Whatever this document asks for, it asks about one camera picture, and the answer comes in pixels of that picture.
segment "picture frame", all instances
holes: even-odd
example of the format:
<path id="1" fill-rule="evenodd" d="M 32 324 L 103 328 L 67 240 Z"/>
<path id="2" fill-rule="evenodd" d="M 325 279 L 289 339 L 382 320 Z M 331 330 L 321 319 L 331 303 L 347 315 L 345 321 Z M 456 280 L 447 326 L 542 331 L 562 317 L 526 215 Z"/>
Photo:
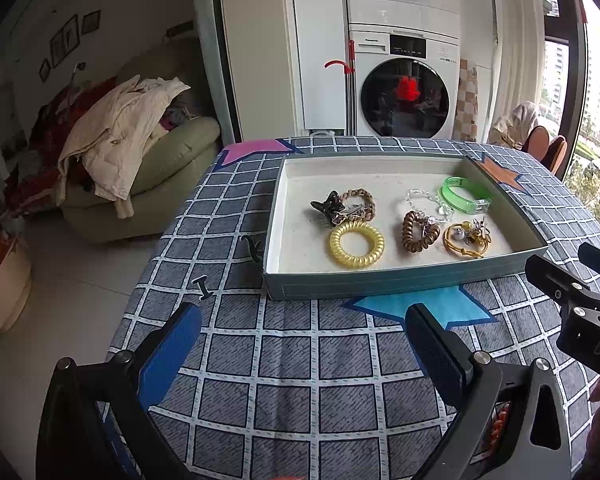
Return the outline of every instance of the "picture frame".
<path id="1" fill-rule="evenodd" d="M 94 10 L 82 17 L 82 35 L 95 32 L 100 28 L 100 10 Z"/>
<path id="2" fill-rule="evenodd" d="M 62 27 L 62 42 L 64 43 L 64 57 L 67 57 L 80 45 L 77 14 L 74 14 Z"/>
<path id="3" fill-rule="evenodd" d="M 38 70 L 38 75 L 40 76 L 40 81 L 43 83 L 46 82 L 49 77 L 49 73 L 51 72 L 51 65 L 49 65 L 49 60 L 45 57 L 42 64 L 40 65 L 40 70 Z"/>
<path id="4" fill-rule="evenodd" d="M 62 60 L 66 57 L 64 39 L 62 38 L 62 28 L 58 30 L 49 41 L 49 48 L 51 50 L 51 66 L 55 68 L 62 63 Z"/>

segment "red handle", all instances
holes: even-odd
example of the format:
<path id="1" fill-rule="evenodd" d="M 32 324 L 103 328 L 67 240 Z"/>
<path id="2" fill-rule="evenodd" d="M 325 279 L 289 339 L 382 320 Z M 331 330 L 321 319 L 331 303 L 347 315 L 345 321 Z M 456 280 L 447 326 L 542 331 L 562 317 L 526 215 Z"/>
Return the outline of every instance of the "red handle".
<path id="1" fill-rule="evenodd" d="M 350 73 L 352 73 L 354 70 L 348 65 L 346 64 L 344 61 L 340 61 L 339 59 L 334 59 L 332 61 L 328 61 L 327 63 L 324 64 L 325 68 L 330 67 L 331 65 L 342 65 L 344 67 L 344 75 L 349 75 Z"/>

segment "washing machine door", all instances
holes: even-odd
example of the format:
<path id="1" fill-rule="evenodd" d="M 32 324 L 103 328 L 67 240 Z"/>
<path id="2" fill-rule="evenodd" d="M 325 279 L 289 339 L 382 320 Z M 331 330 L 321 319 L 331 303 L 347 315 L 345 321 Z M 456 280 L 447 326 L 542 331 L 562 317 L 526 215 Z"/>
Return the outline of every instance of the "washing machine door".
<path id="1" fill-rule="evenodd" d="M 367 76 L 360 91 L 360 107 L 378 135 L 430 139 L 449 115 L 449 94 L 431 67 L 395 57 Z"/>

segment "green plastic bangle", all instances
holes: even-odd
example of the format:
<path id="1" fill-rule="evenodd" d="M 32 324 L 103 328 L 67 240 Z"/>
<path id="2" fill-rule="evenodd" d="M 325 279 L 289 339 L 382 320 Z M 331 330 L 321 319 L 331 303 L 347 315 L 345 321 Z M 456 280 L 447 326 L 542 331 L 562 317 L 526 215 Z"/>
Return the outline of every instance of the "green plastic bangle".
<path id="1" fill-rule="evenodd" d="M 471 193 L 475 197 L 475 200 L 467 200 L 456 195 L 451 190 L 452 187 L 462 187 Z M 440 197 L 452 208 L 469 215 L 486 213 L 491 205 L 491 195 L 486 189 L 478 184 L 474 184 L 468 178 L 460 176 L 450 176 L 445 180 L 440 188 Z"/>

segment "tablecloth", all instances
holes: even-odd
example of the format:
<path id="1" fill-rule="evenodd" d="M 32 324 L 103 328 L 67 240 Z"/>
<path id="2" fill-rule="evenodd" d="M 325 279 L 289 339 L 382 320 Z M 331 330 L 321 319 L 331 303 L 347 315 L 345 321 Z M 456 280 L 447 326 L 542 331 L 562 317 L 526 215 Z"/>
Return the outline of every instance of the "tablecloth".
<path id="1" fill-rule="evenodd" d="M 408 478 L 454 410 L 423 375 L 400 324 L 343 308 L 347 300 L 272 301 L 262 287 L 257 254 L 278 168 L 294 151 L 486 156 L 521 175 L 524 191 L 501 186 L 549 242 L 546 256 L 599 292 L 600 276 L 579 263 L 577 248 L 585 240 L 600 248 L 600 225 L 536 160 L 497 146 L 304 137 L 238 144 L 208 168 L 158 242 L 109 348 L 135 349 L 180 301 L 200 306 L 202 334 L 163 402 L 150 408 L 155 423 L 205 478 Z M 557 305 L 522 274 L 464 288 L 496 321 L 454 327 L 469 348 L 507 363 L 541 356 L 555 367 L 575 468 L 596 408 L 587 400 L 596 375 L 557 349 Z M 476 460 L 486 449 L 478 447 Z"/>

